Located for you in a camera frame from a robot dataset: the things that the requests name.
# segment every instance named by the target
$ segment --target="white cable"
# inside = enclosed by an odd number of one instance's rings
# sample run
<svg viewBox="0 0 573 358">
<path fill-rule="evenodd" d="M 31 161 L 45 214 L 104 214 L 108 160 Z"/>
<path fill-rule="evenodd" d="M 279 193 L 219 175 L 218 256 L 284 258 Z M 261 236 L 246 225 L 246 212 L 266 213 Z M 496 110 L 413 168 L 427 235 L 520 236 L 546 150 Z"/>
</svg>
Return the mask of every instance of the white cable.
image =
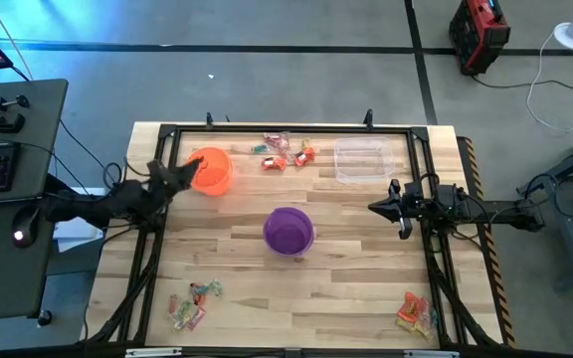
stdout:
<svg viewBox="0 0 573 358">
<path fill-rule="evenodd" d="M 4 25 L 3 21 L 1 21 L 1 18 L 0 18 L 0 25 L 4 29 L 4 31 L 6 32 L 6 35 L 8 36 L 8 39 L 10 40 L 10 42 L 12 43 L 12 46 L 15 48 L 15 50 L 17 50 L 17 54 L 19 54 L 19 58 L 21 59 L 21 62 L 24 63 L 24 67 L 26 68 L 26 71 L 28 72 L 28 77 L 30 78 L 30 80 L 34 80 L 34 78 L 32 77 L 32 73 L 30 72 L 30 68 L 28 67 L 28 64 L 26 64 L 26 59 L 24 59 L 24 56 L 21 55 L 21 51 L 19 51 L 19 48 L 17 47 L 15 40 L 13 40 L 12 36 L 10 36 L 8 29 L 6 29 L 6 25 Z"/>
<path fill-rule="evenodd" d="M 552 36 L 554 36 L 554 32 L 552 31 L 552 33 L 549 35 L 549 37 L 547 38 L 547 40 L 545 40 L 545 42 L 543 43 L 543 46 L 541 46 L 541 50 L 539 51 L 538 54 L 538 73 L 536 74 L 536 77 L 534 78 L 534 81 L 532 82 L 532 85 L 529 87 L 529 93 L 527 94 L 527 100 L 525 101 L 527 104 L 527 110 L 529 110 L 529 113 L 534 117 L 534 119 L 536 119 L 539 123 L 545 125 L 546 127 L 550 128 L 550 129 L 554 129 L 563 133 L 570 133 L 573 131 L 573 127 L 566 129 L 566 128 L 559 128 L 557 126 L 554 126 L 552 124 L 547 123 L 546 121 L 544 121 L 543 119 L 539 118 L 538 116 L 536 116 L 536 114 L 534 114 L 534 111 L 532 110 L 532 107 L 529 104 L 530 99 L 532 98 L 532 92 L 534 91 L 534 86 L 536 85 L 536 83 L 538 82 L 538 78 L 541 76 L 541 72 L 543 71 L 543 49 L 545 48 L 545 45 L 547 45 L 547 43 L 549 42 L 549 40 L 552 38 Z"/>
</svg>

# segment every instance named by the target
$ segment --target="clear plastic container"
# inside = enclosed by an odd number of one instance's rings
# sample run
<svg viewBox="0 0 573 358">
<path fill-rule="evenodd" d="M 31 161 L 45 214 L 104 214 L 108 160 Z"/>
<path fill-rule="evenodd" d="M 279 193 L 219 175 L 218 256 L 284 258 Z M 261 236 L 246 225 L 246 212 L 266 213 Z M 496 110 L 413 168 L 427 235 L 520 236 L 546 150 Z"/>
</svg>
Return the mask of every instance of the clear plastic container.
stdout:
<svg viewBox="0 0 573 358">
<path fill-rule="evenodd" d="M 385 137 L 335 140 L 335 178 L 341 183 L 386 180 L 395 172 L 393 149 Z"/>
</svg>

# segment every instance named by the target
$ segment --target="black desk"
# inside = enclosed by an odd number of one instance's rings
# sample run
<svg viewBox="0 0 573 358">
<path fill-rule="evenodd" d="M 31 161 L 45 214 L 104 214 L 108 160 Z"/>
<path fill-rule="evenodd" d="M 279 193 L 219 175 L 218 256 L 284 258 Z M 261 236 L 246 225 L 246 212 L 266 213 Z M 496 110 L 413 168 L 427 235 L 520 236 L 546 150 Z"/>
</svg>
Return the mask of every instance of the black desk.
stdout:
<svg viewBox="0 0 573 358">
<path fill-rule="evenodd" d="M 26 117 L 26 124 L 19 133 L 0 133 L 0 140 L 31 143 L 52 150 L 67 89 L 66 80 L 0 84 L 0 95 L 7 100 L 14 100 L 16 95 L 23 94 L 30 102 L 29 108 L 12 105 L 5 112 L 7 118 L 14 118 L 17 112 L 21 113 Z M 27 145 L 21 146 L 19 154 L 12 189 L 1 192 L 0 201 L 37 198 L 44 188 L 50 154 Z"/>
<path fill-rule="evenodd" d="M 32 143 L 53 150 L 59 119 L 66 98 L 66 80 L 0 84 L 0 95 L 14 100 L 23 94 L 29 108 L 11 106 L 6 116 L 17 112 L 26 117 L 17 134 L 0 133 L 0 140 Z M 54 225 L 41 220 L 37 241 L 18 249 L 12 243 L 12 219 L 23 206 L 40 197 L 50 165 L 50 153 L 38 148 L 20 148 L 12 190 L 0 193 L 0 318 L 36 316 L 41 307 Z"/>
</svg>

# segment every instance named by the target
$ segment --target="concrete floor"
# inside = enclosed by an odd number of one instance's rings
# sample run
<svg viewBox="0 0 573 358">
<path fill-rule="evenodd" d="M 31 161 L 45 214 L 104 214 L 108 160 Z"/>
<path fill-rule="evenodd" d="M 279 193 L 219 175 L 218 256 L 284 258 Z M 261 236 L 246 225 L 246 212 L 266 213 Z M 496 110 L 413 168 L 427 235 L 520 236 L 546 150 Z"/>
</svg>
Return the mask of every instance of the concrete floor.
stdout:
<svg viewBox="0 0 573 358">
<path fill-rule="evenodd" d="M 450 46 L 446 29 L 458 4 L 415 0 L 424 47 Z M 573 0 L 501 5 L 512 25 L 513 49 L 537 49 L 556 23 L 573 16 Z M 22 40 L 411 46 L 403 0 L 0 0 L 0 15 Z M 23 70 L 16 54 L 7 53 Z M 63 120 L 102 162 L 121 159 L 137 120 L 203 120 L 207 111 L 216 120 L 229 115 L 233 121 L 358 122 L 371 107 L 378 123 L 426 123 L 413 55 L 24 51 L 24 57 L 36 79 L 70 81 Z M 425 60 L 437 121 L 475 143 L 487 198 L 515 199 L 517 185 L 573 146 L 573 133 L 558 135 L 529 116 L 527 89 L 487 89 L 462 77 L 452 57 Z M 536 67 L 535 57 L 504 56 L 480 78 L 495 85 L 523 83 L 533 79 Z M 573 57 L 545 58 L 542 78 L 573 86 Z M 17 80 L 12 71 L 0 71 L 0 82 Z M 538 87 L 533 106 L 556 125 L 573 125 L 571 90 Z M 86 185 L 101 185 L 100 170 L 82 159 L 85 154 L 62 131 L 57 153 Z M 549 218 L 541 233 L 496 228 L 495 240 L 517 345 L 573 353 L 573 290 L 558 294 L 551 288 L 568 263 Z M 53 266 L 71 267 L 95 251 L 81 248 L 55 257 Z M 50 326 L 0 320 L 0 349 L 75 342 L 94 265 L 84 260 L 58 270 L 87 272 L 48 280 L 45 305 L 56 313 Z"/>
</svg>

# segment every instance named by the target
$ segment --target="wooden tabletop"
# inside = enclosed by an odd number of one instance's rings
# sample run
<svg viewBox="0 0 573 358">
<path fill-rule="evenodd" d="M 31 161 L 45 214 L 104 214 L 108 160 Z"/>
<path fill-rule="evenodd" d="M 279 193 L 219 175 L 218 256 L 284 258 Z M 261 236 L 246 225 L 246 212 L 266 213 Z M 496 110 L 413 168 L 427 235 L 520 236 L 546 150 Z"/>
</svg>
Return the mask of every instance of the wooden tabletop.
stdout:
<svg viewBox="0 0 573 358">
<path fill-rule="evenodd" d="M 127 157 L 137 170 L 146 171 L 145 163 L 153 158 L 159 125 L 134 125 Z M 454 129 L 428 129 L 441 182 L 466 187 Z M 231 154 L 233 182 L 222 197 L 190 190 L 178 194 L 171 204 L 147 344 L 437 347 L 436 339 L 429 342 L 395 324 L 406 291 L 430 299 L 419 225 L 414 223 L 417 229 L 412 237 L 401 241 L 398 224 L 366 209 L 369 203 L 387 196 L 389 179 L 367 184 L 342 184 L 335 179 L 334 142 L 356 136 L 363 134 L 291 133 L 291 145 L 296 147 L 310 139 L 315 161 L 280 172 L 263 171 L 263 156 L 250 152 L 253 145 L 262 143 L 261 133 L 183 133 L 179 165 L 201 147 L 220 147 Z M 396 164 L 391 177 L 404 184 L 411 180 L 405 138 L 386 137 Z M 166 145 L 163 163 L 167 163 L 169 147 Z M 279 257 L 263 241 L 262 225 L 277 207 L 299 208 L 315 226 L 315 241 L 301 258 Z M 474 232 L 473 227 L 460 229 Z M 125 234 L 103 249 L 87 315 L 91 334 L 100 329 L 125 295 L 136 235 Z M 501 341 L 482 253 L 472 243 L 455 239 L 451 239 L 451 249 L 463 302 L 486 333 Z M 170 294 L 187 296 L 190 282 L 213 278 L 222 282 L 224 295 L 207 297 L 207 314 L 194 331 L 174 331 L 166 313 Z M 139 306 L 140 300 L 132 315 L 130 336 Z M 448 331 L 455 337 L 447 304 L 445 312 Z"/>
</svg>

